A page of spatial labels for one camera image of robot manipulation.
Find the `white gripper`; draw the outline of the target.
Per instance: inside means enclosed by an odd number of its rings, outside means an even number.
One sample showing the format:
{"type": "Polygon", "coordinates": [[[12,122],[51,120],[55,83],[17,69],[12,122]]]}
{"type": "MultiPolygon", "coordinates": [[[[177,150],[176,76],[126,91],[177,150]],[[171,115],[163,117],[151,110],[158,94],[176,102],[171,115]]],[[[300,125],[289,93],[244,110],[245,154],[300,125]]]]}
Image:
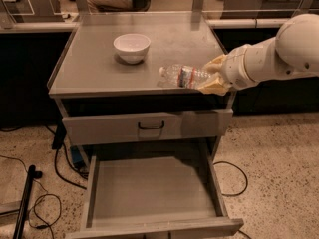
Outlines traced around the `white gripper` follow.
{"type": "Polygon", "coordinates": [[[240,46],[227,55],[219,55],[206,63],[202,68],[215,74],[199,84],[197,89],[203,94],[224,96],[230,87],[238,91],[255,87],[257,83],[248,76],[244,62],[249,48],[250,45],[240,46]]]}

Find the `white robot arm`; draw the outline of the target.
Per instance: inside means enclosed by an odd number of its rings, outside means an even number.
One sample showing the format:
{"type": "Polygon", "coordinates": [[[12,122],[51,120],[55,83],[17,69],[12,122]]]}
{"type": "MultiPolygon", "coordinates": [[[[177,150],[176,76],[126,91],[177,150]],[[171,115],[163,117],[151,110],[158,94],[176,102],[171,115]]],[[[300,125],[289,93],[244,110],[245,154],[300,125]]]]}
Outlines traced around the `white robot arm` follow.
{"type": "Polygon", "coordinates": [[[202,69],[212,76],[196,89],[221,96],[269,80],[318,77],[319,16],[295,16],[280,27],[274,38],[237,47],[202,69]]]}

